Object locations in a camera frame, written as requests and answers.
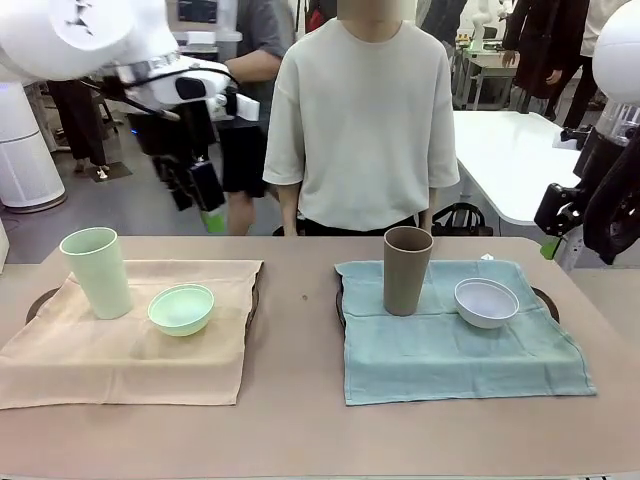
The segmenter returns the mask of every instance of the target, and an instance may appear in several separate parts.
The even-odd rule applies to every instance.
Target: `green bowl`
[[[202,285],[178,285],[160,293],[149,305],[149,319],[163,333],[186,337],[209,323],[214,297]]]

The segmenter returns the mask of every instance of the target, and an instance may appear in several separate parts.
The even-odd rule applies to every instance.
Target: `green cup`
[[[115,231],[102,227],[80,230],[60,243],[60,251],[96,317],[111,320],[131,311],[133,300]]]

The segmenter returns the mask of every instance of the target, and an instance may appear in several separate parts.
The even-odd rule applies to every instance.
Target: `black shorts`
[[[245,192],[262,198],[266,183],[262,180],[267,155],[267,135],[260,127],[219,129],[222,150],[222,188],[228,193]]]

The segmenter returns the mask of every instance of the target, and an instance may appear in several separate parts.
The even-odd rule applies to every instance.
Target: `neck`
[[[382,43],[396,36],[402,21],[343,20],[345,28],[356,38],[368,43]]]

